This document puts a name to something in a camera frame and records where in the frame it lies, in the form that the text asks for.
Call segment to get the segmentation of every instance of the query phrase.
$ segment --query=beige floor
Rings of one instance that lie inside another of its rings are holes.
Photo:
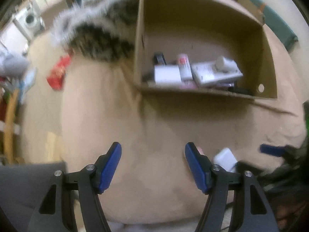
[[[48,34],[40,35],[30,46],[28,58],[32,66],[38,68],[38,74],[35,85],[26,95],[26,105],[19,112],[22,128],[20,155],[32,163],[47,161],[45,144],[48,132],[61,135],[62,92],[54,91],[46,76],[65,53],[50,44]]]

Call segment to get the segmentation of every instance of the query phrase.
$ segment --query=red package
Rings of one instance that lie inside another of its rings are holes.
[[[66,68],[71,64],[71,57],[67,55],[61,57],[58,63],[50,71],[50,75],[46,78],[50,87],[54,90],[61,90],[63,88],[63,81]]]

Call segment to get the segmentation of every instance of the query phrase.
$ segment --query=gray cloth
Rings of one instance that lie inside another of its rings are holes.
[[[47,193],[56,170],[65,163],[0,166],[0,206],[18,232],[26,232],[32,213]]]

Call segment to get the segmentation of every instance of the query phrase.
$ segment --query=fur blanket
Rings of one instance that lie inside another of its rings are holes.
[[[139,0],[83,0],[59,14],[56,44],[78,49],[96,60],[116,61],[134,49]]]

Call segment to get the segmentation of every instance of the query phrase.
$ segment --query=round hole in box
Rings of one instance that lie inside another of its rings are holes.
[[[257,91],[258,91],[259,93],[262,93],[262,92],[264,92],[264,90],[265,90],[264,85],[263,85],[263,84],[259,84],[259,86],[258,86],[258,88],[257,88]]]

